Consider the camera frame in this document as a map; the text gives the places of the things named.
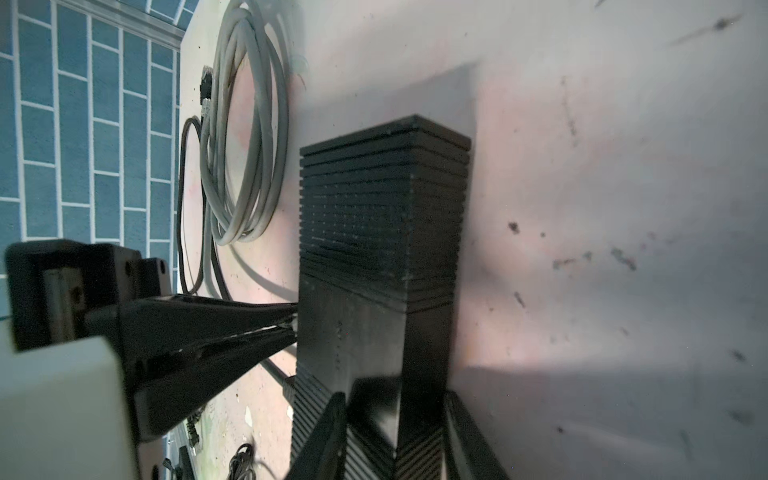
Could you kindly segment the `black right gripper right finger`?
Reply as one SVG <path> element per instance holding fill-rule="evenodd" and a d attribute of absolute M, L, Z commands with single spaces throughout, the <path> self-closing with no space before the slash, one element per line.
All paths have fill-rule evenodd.
<path fill-rule="evenodd" d="M 444 446 L 448 479 L 510 479 L 454 391 L 445 393 Z"/>

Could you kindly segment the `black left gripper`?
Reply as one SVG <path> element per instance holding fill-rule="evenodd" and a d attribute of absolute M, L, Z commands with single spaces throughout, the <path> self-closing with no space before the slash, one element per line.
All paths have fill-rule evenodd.
<path fill-rule="evenodd" d="M 129 394 L 139 443 L 162 437 L 296 341 L 292 329 L 275 327 L 297 314 L 296 303 L 156 297 L 171 293 L 168 262 L 130 248 L 27 241 L 7 247 L 4 262 L 18 349 L 87 334 L 107 338 L 124 360 L 156 357 L 137 363 Z"/>

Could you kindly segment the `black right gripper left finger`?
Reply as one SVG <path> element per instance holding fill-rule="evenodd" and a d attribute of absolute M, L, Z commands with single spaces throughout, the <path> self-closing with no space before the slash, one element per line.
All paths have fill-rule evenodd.
<path fill-rule="evenodd" d="M 343 479 L 346 445 L 346 397 L 343 392 L 336 392 L 330 397 L 286 479 Z"/>

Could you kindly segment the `black power adapter with cord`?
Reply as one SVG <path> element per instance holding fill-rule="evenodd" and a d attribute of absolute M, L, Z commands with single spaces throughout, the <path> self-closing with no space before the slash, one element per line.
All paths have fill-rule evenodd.
<path fill-rule="evenodd" d="M 257 476 L 253 468 L 254 446 L 252 443 L 240 445 L 230 459 L 228 467 L 228 480 L 256 480 Z"/>

